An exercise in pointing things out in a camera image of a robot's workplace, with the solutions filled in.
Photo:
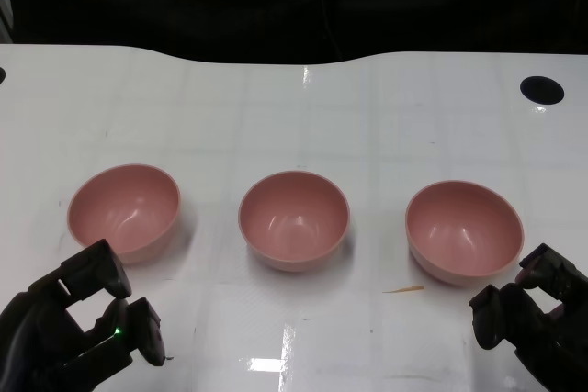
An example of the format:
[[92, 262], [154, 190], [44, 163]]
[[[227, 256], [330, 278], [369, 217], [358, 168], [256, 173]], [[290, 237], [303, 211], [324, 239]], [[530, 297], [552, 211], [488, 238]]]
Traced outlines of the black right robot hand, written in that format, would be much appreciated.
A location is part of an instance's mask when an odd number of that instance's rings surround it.
[[469, 301], [479, 346], [507, 340], [548, 391], [587, 389], [587, 277], [542, 243], [520, 263], [514, 282], [488, 285]]

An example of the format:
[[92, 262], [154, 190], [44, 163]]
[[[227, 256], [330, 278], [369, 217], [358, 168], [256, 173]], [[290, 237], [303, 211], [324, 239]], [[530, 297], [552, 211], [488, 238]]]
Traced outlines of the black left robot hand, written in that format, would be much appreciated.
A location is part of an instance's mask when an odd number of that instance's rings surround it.
[[[68, 308], [105, 290], [113, 301], [90, 330]], [[4, 391], [92, 391], [132, 363], [166, 360], [161, 320], [130, 281], [106, 240], [95, 242], [13, 297], [1, 313]]]

